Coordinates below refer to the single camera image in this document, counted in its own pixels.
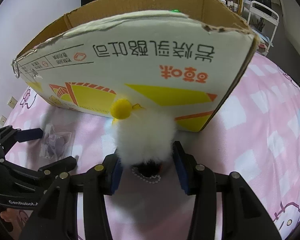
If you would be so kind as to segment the person left hand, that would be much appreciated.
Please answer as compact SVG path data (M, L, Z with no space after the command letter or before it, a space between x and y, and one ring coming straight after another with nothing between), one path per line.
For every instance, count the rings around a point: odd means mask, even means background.
M0 205L0 239L19 239L31 213Z

